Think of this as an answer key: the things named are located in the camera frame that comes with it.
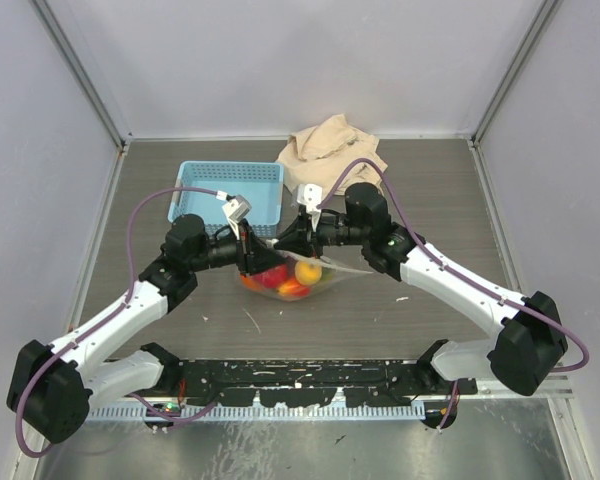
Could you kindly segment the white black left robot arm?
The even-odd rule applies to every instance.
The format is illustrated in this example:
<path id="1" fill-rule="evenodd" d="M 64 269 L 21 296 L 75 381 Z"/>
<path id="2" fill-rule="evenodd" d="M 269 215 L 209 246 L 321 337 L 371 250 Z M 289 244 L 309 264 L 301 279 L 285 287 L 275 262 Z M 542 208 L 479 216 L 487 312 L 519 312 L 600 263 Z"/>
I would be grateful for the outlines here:
<path id="1" fill-rule="evenodd" d="M 247 221 L 218 239 L 194 214 L 176 219 L 160 255 L 134 278 L 123 296 L 76 330 L 19 352 L 7 405 L 16 415 L 16 438 L 25 425 L 52 444 L 72 436 L 87 415 L 126 395 L 152 390 L 174 393 L 183 378 L 180 359 L 150 343 L 115 362 L 109 356 L 136 333 L 175 310 L 197 287 L 197 273 L 237 266 L 259 274 L 284 263 L 280 252 L 258 238 Z"/>

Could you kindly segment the clear zip top bag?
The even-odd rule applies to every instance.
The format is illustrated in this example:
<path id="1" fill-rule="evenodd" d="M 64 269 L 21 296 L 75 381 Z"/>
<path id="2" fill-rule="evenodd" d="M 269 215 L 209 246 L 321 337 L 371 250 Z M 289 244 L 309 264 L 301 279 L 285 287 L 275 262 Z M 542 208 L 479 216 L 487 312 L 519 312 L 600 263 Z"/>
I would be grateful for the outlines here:
<path id="1" fill-rule="evenodd" d="M 331 290 L 345 280 L 371 275 L 329 257 L 304 257 L 288 251 L 278 254 L 284 260 L 282 265 L 253 275 L 237 272 L 237 284 L 264 297 L 294 302 Z"/>

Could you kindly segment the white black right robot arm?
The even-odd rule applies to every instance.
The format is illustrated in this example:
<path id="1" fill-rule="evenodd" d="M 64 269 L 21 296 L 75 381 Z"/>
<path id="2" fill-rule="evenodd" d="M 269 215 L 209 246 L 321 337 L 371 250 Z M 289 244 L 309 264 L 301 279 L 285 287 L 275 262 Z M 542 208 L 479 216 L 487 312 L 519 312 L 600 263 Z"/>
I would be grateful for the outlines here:
<path id="1" fill-rule="evenodd" d="M 433 295 L 486 333 L 484 340 L 435 342 L 420 358 L 424 390 L 439 394 L 469 378 L 495 379 L 523 396 L 538 390 L 567 351 L 551 297 L 525 296 L 452 261 L 393 221 L 386 198 L 370 183 L 347 188 L 343 212 L 320 208 L 322 195 L 314 184 L 295 188 L 298 215 L 276 249 L 319 258 L 325 247 L 358 246 L 372 269 Z"/>

